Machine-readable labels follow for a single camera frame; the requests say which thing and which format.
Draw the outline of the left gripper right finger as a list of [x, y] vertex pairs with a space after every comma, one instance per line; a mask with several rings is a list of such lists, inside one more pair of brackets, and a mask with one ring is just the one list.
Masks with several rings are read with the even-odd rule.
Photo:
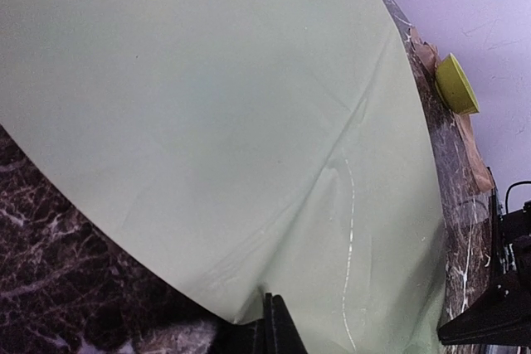
[[271, 299], [271, 352], [307, 354], [295, 323], [280, 295]]

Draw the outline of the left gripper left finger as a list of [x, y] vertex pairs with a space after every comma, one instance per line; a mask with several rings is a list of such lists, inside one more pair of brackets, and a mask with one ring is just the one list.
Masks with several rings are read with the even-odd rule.
[[261, 298], [261, 318], [242, 325], [222, 324], [215, 338], [215, 353], [266, 353], [266, 320], [269, 317], [271, 299], [271, 293], [266, 293]]

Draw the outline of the green and pink wrapping paper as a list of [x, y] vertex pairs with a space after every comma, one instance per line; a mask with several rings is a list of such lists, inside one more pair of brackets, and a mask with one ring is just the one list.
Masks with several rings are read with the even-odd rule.
[[312, 353], [437, 353], [444, 223], [382, 0], [1, 0], [1, 123], [92, 222]]

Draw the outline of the tan ribbon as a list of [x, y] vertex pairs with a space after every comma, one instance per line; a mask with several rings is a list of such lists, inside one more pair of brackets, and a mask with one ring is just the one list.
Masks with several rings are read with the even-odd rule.
[[[409, 28], [409, 35], [411, 36], [412, 48], [427, 70], [428, 75], [431, 78], [436, 78], [436, 68], [441, 63], [436, 46], [424, 41], [415, 27]], [[465, 155], [472, 172], [471, 190], [475, 194], [490, 192], [494, 189], [494, 180], [476, 146], [470, 116], [468, 114], [456, 114], [453, 111], [451, 114], [465, 145]]]

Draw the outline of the lime green plastic bowl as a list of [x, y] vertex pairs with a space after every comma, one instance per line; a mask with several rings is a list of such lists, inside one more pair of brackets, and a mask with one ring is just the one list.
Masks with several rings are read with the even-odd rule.
[[435, 71], [436, 88], [446, 106], [455, 114], [478, 114], [480, 107], [460, 62], [449, 53]]

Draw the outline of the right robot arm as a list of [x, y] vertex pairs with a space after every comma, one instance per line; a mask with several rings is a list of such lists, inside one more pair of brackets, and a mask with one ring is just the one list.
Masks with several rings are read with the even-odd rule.
[[497, 189], [468, 196], [446, 225], [446, 297], [437, 328], [454, 352], [530, 351], [530, 204]]

